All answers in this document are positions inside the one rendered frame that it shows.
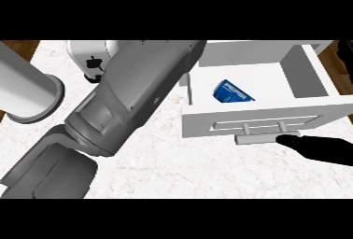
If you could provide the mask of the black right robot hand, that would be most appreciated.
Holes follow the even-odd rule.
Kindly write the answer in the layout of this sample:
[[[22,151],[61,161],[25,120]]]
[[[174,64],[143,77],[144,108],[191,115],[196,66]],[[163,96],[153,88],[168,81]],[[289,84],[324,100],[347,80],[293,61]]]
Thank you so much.
[[[283,134],[276,137],[276,142],[308,160],[353,166],[353,143],[339,138]]]

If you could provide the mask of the blue can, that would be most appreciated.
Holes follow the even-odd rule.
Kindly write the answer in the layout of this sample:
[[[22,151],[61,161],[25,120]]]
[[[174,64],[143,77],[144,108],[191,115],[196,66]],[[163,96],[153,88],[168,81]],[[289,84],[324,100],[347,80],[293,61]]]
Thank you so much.
[[[253,98],[240,90],[240,88],[234,86],[227,79],[218,83],[212,96],[221,103],[253,101]]]

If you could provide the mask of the white open drawer box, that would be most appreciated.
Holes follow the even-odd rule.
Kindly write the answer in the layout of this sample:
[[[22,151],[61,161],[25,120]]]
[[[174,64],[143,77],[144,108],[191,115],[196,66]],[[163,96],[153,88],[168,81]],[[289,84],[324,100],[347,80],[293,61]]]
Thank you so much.
[[[191,101],[212,104],[228,81],[258,102],[330,96],[336,92],[318,54],[327,40],[211,40],[190,72]]]

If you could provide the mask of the white appliance with black knob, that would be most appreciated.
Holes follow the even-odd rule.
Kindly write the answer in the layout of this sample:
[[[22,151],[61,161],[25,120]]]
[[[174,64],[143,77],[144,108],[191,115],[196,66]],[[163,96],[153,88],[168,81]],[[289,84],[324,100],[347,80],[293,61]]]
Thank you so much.
[[[125,45],[125,40],[69,40],[67,53],[84,78],[97,83],[106,64]]]

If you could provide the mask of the white cylinder with grey rim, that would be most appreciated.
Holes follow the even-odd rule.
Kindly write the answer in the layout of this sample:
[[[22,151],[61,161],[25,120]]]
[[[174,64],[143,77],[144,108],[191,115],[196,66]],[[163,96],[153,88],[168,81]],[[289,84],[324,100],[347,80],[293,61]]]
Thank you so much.
[[[0,42],[0,110],[10,120],[38,122],[54,112],[63,97],[60,79],[44,74]]]

